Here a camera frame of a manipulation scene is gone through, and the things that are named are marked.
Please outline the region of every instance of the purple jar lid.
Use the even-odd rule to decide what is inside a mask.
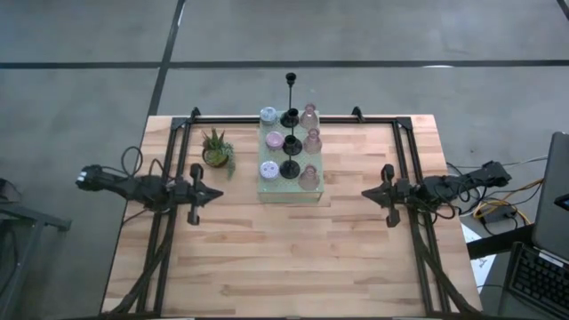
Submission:
[[[269,132],[265,138],[267,147],[271,150],[279,150],[285,143],[285,137],[280,132]]]

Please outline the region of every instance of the laptop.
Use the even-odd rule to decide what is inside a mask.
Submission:
[[[569,319],[569,135],[562,132],[549,146],[532,240],[512,248],[501,311]]]

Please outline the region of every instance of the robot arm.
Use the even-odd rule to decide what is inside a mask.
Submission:
[[[105,172],[100,165],[88,165],[83,168],[76,184],[82,190],[114,192],[126,200],[144,204],[153,212],[166,212],[176,204],[191,204],[188,213],[188,223],[199,224],[197,206],[204,206],[215,198],[223,196],[223,192],[208,188],[201,179],[204,168],[200,164],[192,164],[190,176],[194,183],[190,184],[183,178],[177,178],[173,183],[164,184],[155,175],[140,177],[119,176]]]
[[[381,169],[381,185],[377,188],[362,191],[362,196],[379,204],[382,208],[389,208],[387,217],[388,228],[393,228],[399,223],[399,211],[395,204],[411,204],[413,199],[419,199],[422,203],[432,208],[449,203],[456,199],[459,194],[478,187],[504,187],[512,179],[497,162],[489,162],[482,168],[461,175],[432,176],[412,187],[408,179],[399,179],[395,184],[391,181],[395,176],[393,165],[386,164]]]

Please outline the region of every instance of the white paper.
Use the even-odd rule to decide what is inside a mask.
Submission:
[[[462,225],[462,234],[464,235],[464,240],[467,243],[480,239],[481,237],[469,227]],[[486,256],[484,258],[471,260],[470,265],[472,266],[472,272],[474,273],[474,279],[477,282],[477,286],[484,285],[486,278],[490,273],[490,267],[494,263],[494,258],[496,255]],[[482,291],[482,287],[478,288],[478,293]]]

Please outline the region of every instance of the small potted plant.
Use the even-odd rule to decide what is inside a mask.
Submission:
[[[202,132],[204,136],[204,151],[202,151],[202,158],[205,163],[213,168],[228,167],[228,179],[231,179],[233,172],[235,172],[235,157],[233,154],[233,145],[223,141],[225,132],[221,135],[217,134],[215,128],[212,128],[212,136]]]

